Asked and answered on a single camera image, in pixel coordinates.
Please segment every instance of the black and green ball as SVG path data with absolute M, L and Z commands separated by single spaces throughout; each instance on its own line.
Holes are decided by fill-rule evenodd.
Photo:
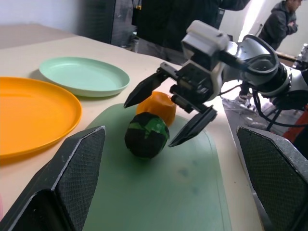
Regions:
M 151 159 L 163 150 L 169 136 L 168 127 L 160 117 L 144 112 L 129 123 L 125 144 L 135 156 Z

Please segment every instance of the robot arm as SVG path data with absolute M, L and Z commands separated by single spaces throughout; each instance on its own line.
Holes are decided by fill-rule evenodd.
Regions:
M 141 103 L 168 77 L 174 79 L 171 100 L 187 113 L 196 110 L 199 114 L 183 127 L 170 147 L 195 137 L 215 119 L 213 106 L 204 103 L 217 97 L 223 83 L 230 80 L 248 82 L 255 92 L 273 98 L 282 110 L 302 108 L 308 102 L 308 79 L 279 63 L 275 51 L 255 36 L 247 35 L 236 44 L 221 31 L 194 21 L 182 47 L 188 61 L 180 70 L 162 63 L 156 73 L 139 83 L 124 104 L 126 108 Z

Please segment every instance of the black foam pad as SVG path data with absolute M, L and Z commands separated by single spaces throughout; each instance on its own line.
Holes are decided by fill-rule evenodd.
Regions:
M 104 127 L 67 138 L 0 222 L 1 231 L 82 231 L 96 189 Z
M 275 230 L 307 231 L 308 160 L 285 138 L 267 131 L 237 131 L 252 186 Z

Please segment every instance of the black clothing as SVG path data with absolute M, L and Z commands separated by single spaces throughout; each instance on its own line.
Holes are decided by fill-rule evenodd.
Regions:
M 142 0 L 138 36 L 182 51 L 181 40 L 194 20 L 214 26 L 218 8 L 240 11 L 250 0 Z

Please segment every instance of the table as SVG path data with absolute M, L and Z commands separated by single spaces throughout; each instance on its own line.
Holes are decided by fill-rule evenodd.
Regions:
M 109 106 L 123 103 L 136 85 L 154 73 L 162 62 L 161 59 L 155 57 L 136 54 L 89 38 L 75 36 L 1 49 L 0 76 L 41 79 L 42 76 L 38 71 L 39 64 L 46 59 L 59 56 L 79 56 L 107 62 L 123 69 L 131 78 L 130 85 L 115 97 L 96 100 L 78 97 L 82 104 L 83 115 L 81 122 L 71 134 L 83 130 Z M 172 84 L 172 80 L 167 80 L 158 90 L 168 93 Z M 234 231 L 261 231 L 263 229 L 257 208 L 234 144 L 221 99 L 217 97 L 207 104 L 213 104 L 218 111 L 217 118 L 206 127 L 206 130 L 214 138 L 217 146 L 232 229 Z M 195 115 L 195 113 L 189 115 L 181 109 L 178 109 L 177 113 L 187 119 Z M 1 161 L 0 194 L 3 199 L 4 214 L 33 175 L 54 156 L 62 141 L 19 162 L 4 164 Z
M 292 67 L 294 62 L 296 61 L 296 58 L 294 56 L 284 54 L 278 51 L 276 51 L 276 54 L 278 55 L 279 61 L 289 67 Z

